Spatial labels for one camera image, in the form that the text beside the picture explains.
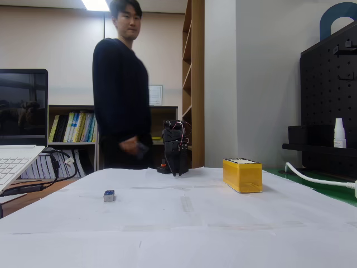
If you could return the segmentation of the person's hand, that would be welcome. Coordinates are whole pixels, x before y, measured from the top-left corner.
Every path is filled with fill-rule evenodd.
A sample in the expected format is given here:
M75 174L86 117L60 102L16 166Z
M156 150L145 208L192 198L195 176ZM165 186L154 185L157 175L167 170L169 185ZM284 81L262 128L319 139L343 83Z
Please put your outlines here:
M131 154L137 155L138 154L138 137L134 136L125 141L119 143L119 147L122 151Z

